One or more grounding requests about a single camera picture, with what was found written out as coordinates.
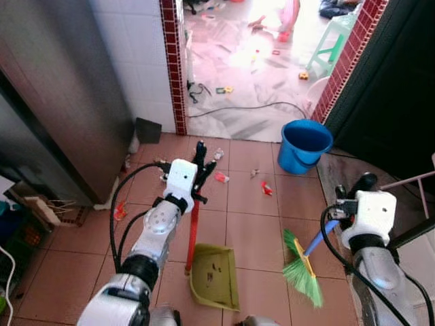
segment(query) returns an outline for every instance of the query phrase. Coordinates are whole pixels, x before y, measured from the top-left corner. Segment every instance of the broom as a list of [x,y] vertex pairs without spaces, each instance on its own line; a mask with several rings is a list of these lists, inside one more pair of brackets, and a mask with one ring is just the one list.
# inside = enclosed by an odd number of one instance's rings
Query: broom
[[[331,232],[337,224],[338,221],[336,220],[328,221],[325,225],[326,233]],[[297,258],[283,269],[283,274],[287,281],[291,283],[296,290],[311,299],[316,308],[323,305],[323,297],[321,295],[319,283],[317,282],[317,278],[314,274],[313,268],[311,267],[309,255],[322,240],[323,236],[321,235],[321,232],[317,233],[307,250],[304,251],[295,235],[287,229],[284,230],[284,242],[288,249],[293,252]]]

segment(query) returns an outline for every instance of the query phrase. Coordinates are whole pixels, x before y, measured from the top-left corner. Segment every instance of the bucket handle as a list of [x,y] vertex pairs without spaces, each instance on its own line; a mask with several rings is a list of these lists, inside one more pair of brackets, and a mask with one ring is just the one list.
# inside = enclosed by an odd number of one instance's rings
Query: bucket handle
[[314,163],[311,163],[311,164],[305,163],[304,161],[302,161],[302,160],[299,158],[298,154],[295,152],[294,149],[292,149],[292,151],[293,151],[293,156],[294,156],[294,158],[296,158],[297,163],[299,163],[299,165],[302,165],[302,166],[303,166],[304,168],[306,168],[306,169],[313,168],[313,167],[316,166],[317,163],[319,163],[319,161],[320,161],[320,157],[319,157],[318,159],[316,159],[316,161],[315,161]]

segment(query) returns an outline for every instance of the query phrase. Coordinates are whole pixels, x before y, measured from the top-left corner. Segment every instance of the blue bucket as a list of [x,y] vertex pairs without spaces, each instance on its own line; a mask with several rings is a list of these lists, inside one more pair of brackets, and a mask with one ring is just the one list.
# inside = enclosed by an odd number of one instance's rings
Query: blue bucket
[[295,175],[303,175],[313,168],[323,153],[332,147],[331,132],[313,120],[295,120],[286,124],[281,135],[278,164]]

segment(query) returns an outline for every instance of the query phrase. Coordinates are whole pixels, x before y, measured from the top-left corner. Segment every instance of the doorway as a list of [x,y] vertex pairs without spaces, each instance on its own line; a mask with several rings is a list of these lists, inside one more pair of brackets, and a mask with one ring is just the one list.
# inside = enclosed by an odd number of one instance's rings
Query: doorway
[[[280,142],[284,124],[312,116],[331,72],[315,63],[306,70],[330,21],[319,15],[320,2],[300,9],[297,0],[184,4],[189,134]],[[334,9],[343,16],[356,7]],[[322,48],[337,39],[332,31]],[[308,79],[300,76],[306,72]]]

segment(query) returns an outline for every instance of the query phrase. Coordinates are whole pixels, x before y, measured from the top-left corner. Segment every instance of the green broom bristles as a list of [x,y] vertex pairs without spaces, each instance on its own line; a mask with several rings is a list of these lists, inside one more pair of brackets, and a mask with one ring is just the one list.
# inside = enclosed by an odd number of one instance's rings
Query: green broom bristles
[[299,292],[308,296],[313,302],[314,307],[321,307],[323,305],[323,298],[321,289],[315,275],[307,270],[305,263],[296,245],[296,237],[289,230],[284,230],[284,242],[288,249],[297,255],[297,258],[283,269],[283,274],[287,281]]

